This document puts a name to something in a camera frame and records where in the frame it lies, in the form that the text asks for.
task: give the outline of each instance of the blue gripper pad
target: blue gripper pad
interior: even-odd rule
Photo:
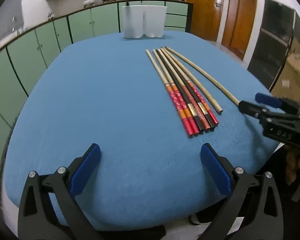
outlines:
[[[226,197],[229,198],[232,194],[231,178],[216,156],[218,155],[210,144],[205,143],[202,145],[200,152],[202,165],[209,171],[220,194],[226,195]]]
[[[82,193],[95,167],[100,163],[101,150],[93,144],[84,155],[84,159],[70,179],[69,194],[72,198]]]
[[[272,96],[268,96],[262,93],[256,93],[255,100],[258,103],[265,104],[267,106],[272,106],[274,108],[281,108],[282,101],[279,98],[274,98]]]

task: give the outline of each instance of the silver screw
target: silver screw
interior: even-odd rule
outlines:
[[[271,178],[272,178],[272,173],[269,172],[269,171],[267,171],[267,172],[266,172],[266,177],[269,178],[269,179],[271,179]]]
[[[66,172],[66,168],[65,167],[60,167],[59,169],[58,169],[58,173],[59,174],[63,174],[63,173],[65,173]]]
[[[236,167],[236,168],[235,168],[235,172],[238,173],[238,174],[242,174],[242,173],[243,173],[243,168],[241,168],[241,167]]]
[[[35,171],[29,172],[29,177],[30,177],[30,178],[33,178],[34,176],[35,176]]]

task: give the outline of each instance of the cardboard box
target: cardboard box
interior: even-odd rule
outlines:
[[[290,54],[271,94],[300,102],[300,54]]]

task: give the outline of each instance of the blue tablecloth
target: blue tablecloth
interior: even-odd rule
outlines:
[[[116,33],[70,45],[43,74],[14,128],[4,182],[15,205],[29,171],[53,173],[91,143],[100,145],[101,163],[76,200],[99,230],[148,228],[219,201],[222,196],[200,162],[203,143],[248,172],[263,166],[278,143],[263,137],[257,119],[241,114],[187,64],[224,111],[216,114],[215,131],[186,136],[145,53],[160,46],[195,62],[239,100],[254,102],[257,92],[268,93],[236,61],[189,33],[166,31],[160,39],[135,40]]]

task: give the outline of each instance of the white pot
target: white pot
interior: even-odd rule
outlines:
[[[87,5],[94,5],[95,0],[83,0],[83,7],[86,7]]]

